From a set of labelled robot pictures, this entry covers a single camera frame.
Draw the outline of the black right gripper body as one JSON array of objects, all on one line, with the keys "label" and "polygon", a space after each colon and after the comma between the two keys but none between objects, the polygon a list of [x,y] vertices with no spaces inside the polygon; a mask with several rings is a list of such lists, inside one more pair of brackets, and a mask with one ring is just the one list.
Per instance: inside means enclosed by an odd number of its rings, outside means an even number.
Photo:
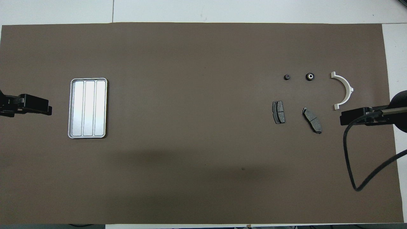
[{"label": "black right gripper body", "polygon": [[[386,109],[387,109],[387,106],[368,107],[366,114],[373,113],[375,111],[386,110]],[[367,118],[366,122],[365,122],[366,126],[381,126],[381,125],[392,125],[392,124],[393,124],[393,121],[391,121],[390,118],[388,118],[388,117],[384,117],[383,115]]]}]

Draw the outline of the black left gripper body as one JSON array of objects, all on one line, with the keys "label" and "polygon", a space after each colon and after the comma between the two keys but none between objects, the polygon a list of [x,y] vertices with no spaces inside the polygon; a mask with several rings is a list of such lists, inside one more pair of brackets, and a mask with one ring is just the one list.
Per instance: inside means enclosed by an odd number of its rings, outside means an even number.
[{"label": "black left gripper body", "polygon": [[14,117],[15,114],[24,114],[19,110],[20,96],[5,95],[0,91],[0,116]]}]

